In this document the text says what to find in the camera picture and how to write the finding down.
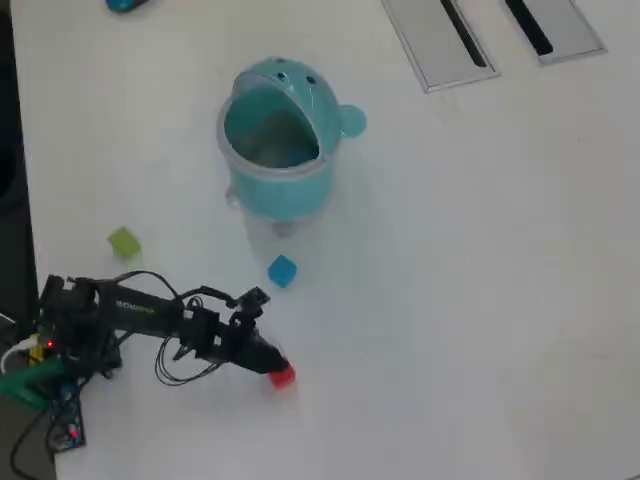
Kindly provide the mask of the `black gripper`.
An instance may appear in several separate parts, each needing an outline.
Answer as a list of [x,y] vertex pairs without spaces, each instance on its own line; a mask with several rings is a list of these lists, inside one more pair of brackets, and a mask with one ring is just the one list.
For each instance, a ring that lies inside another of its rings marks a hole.
[[273,344],[258,339],[256,321],[262,307],[234,310],[228,323],[218,312],[193,307],[189,320],[189,346],[199,359],[231,363],[259,375],[285,372],[289,360]]

